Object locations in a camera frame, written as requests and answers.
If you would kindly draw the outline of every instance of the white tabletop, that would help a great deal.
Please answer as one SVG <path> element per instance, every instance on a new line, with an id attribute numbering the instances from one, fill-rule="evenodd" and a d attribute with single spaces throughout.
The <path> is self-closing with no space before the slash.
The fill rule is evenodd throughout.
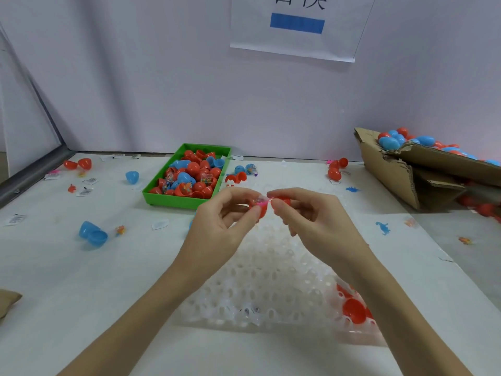
<path id="1" fill-rule="evenodd" d="M 90 157 L 91 195 L 67 192 L 77 172 L 41 181 L 0 210 L 0 221 L 27 214 L 17 226 L 0 227 L 0 287 L 23 298 L 0 326 L 0 374 L 52 376 L 107 329 L 172 263 L 194 212 L 153 207 L 125 181 L 137 170 L 148 182 L 164 157 Z M 365 240 L 448 346 L 476 375 L 501 368 L 501 313 L 422 228 L 409 228 L 408 213 L 362 165 L 350 164 L 340 185 L 320 163 L 254 162 L 259 187 L 304 186 L 335 193 Z M 232 161 L 229 169 L 242 162 Z M 348 186 L 361 189 L 351 193 Z M 152 231 L 154 221 L 170 225 Z M 112 232 L 100 249 L 79 237 L 85 220 Z M 383 236 L 376 221 L 389 223 Z M 172 327 L 167 324 L 132 374 L 151 375 L 399 375 L 388 348 L 312 343 L 305 338 Z"/>

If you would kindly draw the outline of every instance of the hand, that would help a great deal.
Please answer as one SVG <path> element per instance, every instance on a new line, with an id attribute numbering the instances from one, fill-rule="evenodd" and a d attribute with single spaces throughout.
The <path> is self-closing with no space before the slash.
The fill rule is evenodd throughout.
<path id="1" fill-rule="evenodd" d="M 249 209 L 242 204 L 249 204 L 259 196 L 259 192 L 250 189 L 226 187 L 197 209 L 184 244 L 171 266 L 188 278 L 191 292 L 235 254 L 245 235 L 258 222 L 261 208 Z"/>
<path id="2" fill-rule="evenodd" d="M 273 199 L 275 215 L 289 226 L 292 236 L 299 235 L 313 256 L 345 281 L 351 282 L 352 270 L 374 258 L 336 196 L 299 188 L 274 190 L 267 195 L 291 199 L 291 206 Z"/>

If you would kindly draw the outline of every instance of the green tray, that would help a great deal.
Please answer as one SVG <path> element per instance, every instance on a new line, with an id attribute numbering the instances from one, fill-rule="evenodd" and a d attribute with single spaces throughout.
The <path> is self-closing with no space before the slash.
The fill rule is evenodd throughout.
<path id="1" fill-rule="evenodd" d="M 204 202 L 209 201 L 209 199 L 197 199 L 197 198 L 186 198 L 183 196 L 172 196 L 172 195 L 160 195 L 160 194 L 150 194 L 149 190 L 154 188 L 157 185 L 157 181 L 159 178 L 163 178 L 163 174 L 168 169 L 168 167 L 178 159 L 184 157 L 184 152 L 187 150 L 191 150 L 196 152 L 197 149 L 203 150 L 205 153 L 215 152 L 216 158 L 221 158 L 222 156 L 226 157 L 226 161 L 224 162 L 224 166 L 221 170 L 221 175 L 217 180 L 216 187 L 212 193 L 212 197 L 214 197 L 221 188 L 221 184 L 224 181 L 224 175 L 226 174 L 226 168 L 229 165 L 229 155 L 231 153 L 231 148 L 227 148 L 225 146 L 214 146 L 214 145 L 203 145 L 203 144 L 182 144 L 179 149 L 172 155 L 172 158 L 167 161 L 165 165 L 159 170 L 158 173 L 154 176 L 151 182 L 143 189 L 144 200 L 148 204 L 152 205 L 165 205 L 169 207 L 178 207 L 178 208 L 188 208 L 188 209 L 197 209 L 199 205 Z"/>

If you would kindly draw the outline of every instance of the forearm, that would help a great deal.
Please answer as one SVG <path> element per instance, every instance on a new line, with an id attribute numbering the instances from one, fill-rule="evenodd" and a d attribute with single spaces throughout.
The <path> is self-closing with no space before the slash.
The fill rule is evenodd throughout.
<path id="1" fill-rule="evenodd" d="M 404 376 L 472 376 L 374 257 L 353 284 L 372 312 Z"/>
<path id="2" fill-rule="evenodd" d="M 172 312 L 191 294 L 176 269 L 162 277 L 58 376 L 126 376 Z"/>

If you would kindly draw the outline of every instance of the clear plastic egg tray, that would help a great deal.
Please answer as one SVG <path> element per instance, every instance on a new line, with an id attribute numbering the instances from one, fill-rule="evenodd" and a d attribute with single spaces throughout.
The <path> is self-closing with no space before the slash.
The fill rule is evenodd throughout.
<path id="1" fill-rule="evenodd" d="M 343 315 L 347 296 L 338 284 L 363 303 L 269 211 L 230 261 L 179 306 L 173 323 L 240 332 L 300 330 L 347 343 L 385 345 L 373 319 L 354 324 Z"/>

